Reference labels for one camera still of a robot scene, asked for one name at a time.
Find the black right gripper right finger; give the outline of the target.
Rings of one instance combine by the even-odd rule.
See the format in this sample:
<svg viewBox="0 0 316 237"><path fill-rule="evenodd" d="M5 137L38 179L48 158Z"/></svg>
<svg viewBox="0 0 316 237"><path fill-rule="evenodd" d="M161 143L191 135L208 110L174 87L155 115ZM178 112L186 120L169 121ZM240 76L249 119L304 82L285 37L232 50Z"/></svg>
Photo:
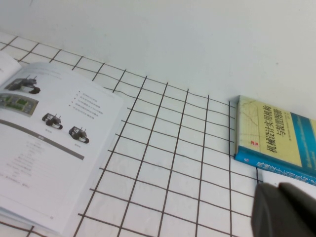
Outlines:
<svg viewBox="0 0 316 237"><path fill-rule="evenodd" d="M290 183L282 182L278 188L291 203L299 219L316 236L316 199Z"/></svg>

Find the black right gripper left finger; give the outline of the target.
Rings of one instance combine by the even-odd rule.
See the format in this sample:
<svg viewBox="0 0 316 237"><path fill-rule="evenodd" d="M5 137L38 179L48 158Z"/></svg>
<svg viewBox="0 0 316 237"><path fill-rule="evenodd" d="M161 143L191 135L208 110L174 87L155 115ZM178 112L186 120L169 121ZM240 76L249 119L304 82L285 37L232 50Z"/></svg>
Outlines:
<svg viewBox="0 0 316 237"><path fill-rule="evenodd" d="M281 190L267 183L256 186L251 227L255 237L307 237L309 235L309 227Z"/></svg>

